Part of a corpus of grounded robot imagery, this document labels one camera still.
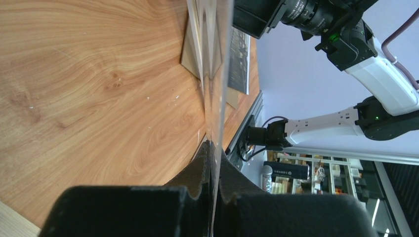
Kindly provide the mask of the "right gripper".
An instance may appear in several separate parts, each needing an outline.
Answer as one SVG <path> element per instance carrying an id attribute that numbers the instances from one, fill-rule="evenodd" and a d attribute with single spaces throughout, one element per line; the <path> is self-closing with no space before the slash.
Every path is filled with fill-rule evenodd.
<path id="1" fill-rule="evenodd" d="M 374 0 L 236 0 L 233 27 L 259 39 L 279 23 L 295 27 L 305 40 L 361 17 Z"/>

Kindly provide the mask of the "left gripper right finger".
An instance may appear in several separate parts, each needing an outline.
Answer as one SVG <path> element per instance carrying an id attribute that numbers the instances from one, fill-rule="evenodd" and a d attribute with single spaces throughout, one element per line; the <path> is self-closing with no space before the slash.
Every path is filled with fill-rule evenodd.
<path id="1" fill-rule="evenodd" d="M 215 237 L 376 237 L 366 210 L 349 195 L 272 195 L 221 153 Z"/>

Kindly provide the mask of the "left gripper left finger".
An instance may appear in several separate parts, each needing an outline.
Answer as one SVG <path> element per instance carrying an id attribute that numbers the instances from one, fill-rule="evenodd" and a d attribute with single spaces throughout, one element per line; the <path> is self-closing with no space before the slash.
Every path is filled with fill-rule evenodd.
<path id="1" fill-rule="evenodd" d="M 73 186 L 53 205 L 41 237 L 207 237 L 209 142 L 162 186 Z"/>

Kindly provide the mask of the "black and white photo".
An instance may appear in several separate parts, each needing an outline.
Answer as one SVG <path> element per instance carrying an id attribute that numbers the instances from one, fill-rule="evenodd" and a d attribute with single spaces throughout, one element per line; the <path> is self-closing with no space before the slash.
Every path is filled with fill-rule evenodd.
<path id="1" fill-rule="evenodd" d="M 228 86 L 244 94 L 249 94 L 250 46 L 250 36 L 232 28 Z"/>

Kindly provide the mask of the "clear acrylic sheet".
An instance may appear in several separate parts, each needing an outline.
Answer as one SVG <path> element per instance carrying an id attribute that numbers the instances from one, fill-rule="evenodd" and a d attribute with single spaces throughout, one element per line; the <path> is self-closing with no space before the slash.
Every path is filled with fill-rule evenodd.
<path id="1" fill-rule="evenodd" d="M 215 216 L 225 123 L 226 91 L 232 35 L 232 0 L 197 0 L 204 76 L 206 139 L 210 167 L 208 236 L 215 235 Z"/>

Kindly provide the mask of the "light wooden picture frame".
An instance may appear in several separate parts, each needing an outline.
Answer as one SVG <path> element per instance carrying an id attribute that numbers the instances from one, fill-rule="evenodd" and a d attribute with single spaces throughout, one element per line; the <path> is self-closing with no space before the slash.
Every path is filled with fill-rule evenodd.
<path id="1" fill-rule="evenodd" d="M 192 30 L 192 37 L 194 42 L 194 49 L 196 53 L 197 67 L 199 70 L 199 79 L 201 81 L 201 89 L 204 92 L 204 76 L 203 76 L 203 63 L 202 63 L 202 45 L 201 33 L 199 25 L 199 11 L 196 0 L 187 0 L 189 22 Z"/>

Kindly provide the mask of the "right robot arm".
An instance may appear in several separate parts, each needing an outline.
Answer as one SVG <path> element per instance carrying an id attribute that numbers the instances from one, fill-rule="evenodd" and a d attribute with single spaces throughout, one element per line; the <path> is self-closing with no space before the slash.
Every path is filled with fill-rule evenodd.
<path id="1" fill-rule="evenodd" d="M 379 0 L 364 13 L 363 19 L 383 42 L 418 7 L 418 0 Z M 251 38 L 263 95 L 262 115 L 257 126 L 273 116 L 306 119 L 338 112 L 371 96 L 355 78 L 333 66 L 324 52 L 314 49 L 319 38 L 303 41 L 299 30 L 283 24 L 261 39 Z M 392 41 L 388 49 L 418 80 L 419 20 Z M 419 131 L 382 142 L 358 136 L 334 136 L 316 138 L 298 146 L 418 156 Z"/>

